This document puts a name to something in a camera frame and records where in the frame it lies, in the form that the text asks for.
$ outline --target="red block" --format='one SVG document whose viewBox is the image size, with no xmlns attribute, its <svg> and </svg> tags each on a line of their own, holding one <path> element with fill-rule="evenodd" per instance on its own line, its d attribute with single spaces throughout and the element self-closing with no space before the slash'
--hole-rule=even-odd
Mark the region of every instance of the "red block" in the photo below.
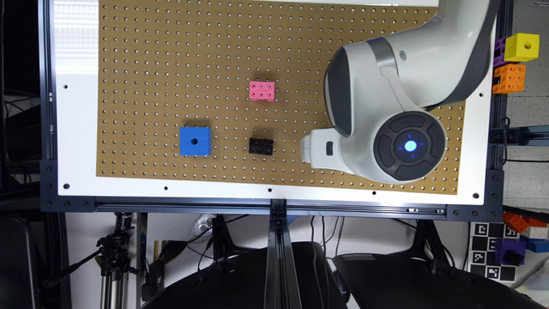
<svg viewBox="0 0 549 309">
<path fill-rule="evenodd" d="M 547 227 L 547 223 L 535 220 L 532 218 L 524 218 L 524 221 L 530 226 L 530 227 Z"/>
<path fill-rule="evenodd" d="M 524 219 L 522 219 L 521 216 L 507 212 L 504 213 L 503 222 L 506 226 L 517 233 L 524 232 L 524 230 L 528 227 L 528 224 Z"/>
</svg>

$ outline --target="black circular cap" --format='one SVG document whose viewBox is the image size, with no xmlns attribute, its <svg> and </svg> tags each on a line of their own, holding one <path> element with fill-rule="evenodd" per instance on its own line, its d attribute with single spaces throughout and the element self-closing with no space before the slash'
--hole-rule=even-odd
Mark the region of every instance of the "black circular cap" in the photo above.
<svg viewBox="0 0 549 309">
<path fill-rule="evenodd" d="M 400 181 L 426 176 L 444 154 L 442 125 L 425 112 L 401 112 L 387 120 L 374 140 L 377 164 Z"/>
</svg>

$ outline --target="yellow block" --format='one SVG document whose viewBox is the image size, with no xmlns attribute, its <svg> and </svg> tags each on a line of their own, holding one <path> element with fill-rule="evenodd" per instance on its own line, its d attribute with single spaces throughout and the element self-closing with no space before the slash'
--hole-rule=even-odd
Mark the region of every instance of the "yellow block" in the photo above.
<svg viewBox="0 0 549 309">
<path fill-rule="evenodd" d="M 517 33 L 505 41 L 505 61 L 526 62 L 539 56 L 539 34 Z"/>
</svg>

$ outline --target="black strip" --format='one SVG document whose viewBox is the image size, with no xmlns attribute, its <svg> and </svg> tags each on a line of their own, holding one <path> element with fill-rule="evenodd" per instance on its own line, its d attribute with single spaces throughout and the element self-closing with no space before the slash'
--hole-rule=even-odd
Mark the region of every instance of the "black strip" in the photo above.
<svg viewBox="0 0 549 309">
<path fill-rule="evenodd" d="M 334 129 L 344 137 L 351 135 L 351 76 L 349 59 L 344 47 L 335 52 L 324 75 L 324 85 L 328 78 L 328 89 L 324 89 L 324 102 L 329 98 Z"/>
</svg>

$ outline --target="blue light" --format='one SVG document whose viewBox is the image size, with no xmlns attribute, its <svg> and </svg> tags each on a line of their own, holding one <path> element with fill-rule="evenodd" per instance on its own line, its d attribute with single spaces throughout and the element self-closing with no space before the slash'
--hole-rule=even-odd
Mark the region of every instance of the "blue light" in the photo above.
<svg viewBox="0 0 549 309">
<path fill-rule="evenodd" d="M 414 141 L 407 141 L 404 144 L 404 149 L 408 152 L 414 151 L 418 147 L 418 144 Z"/>
</svg>

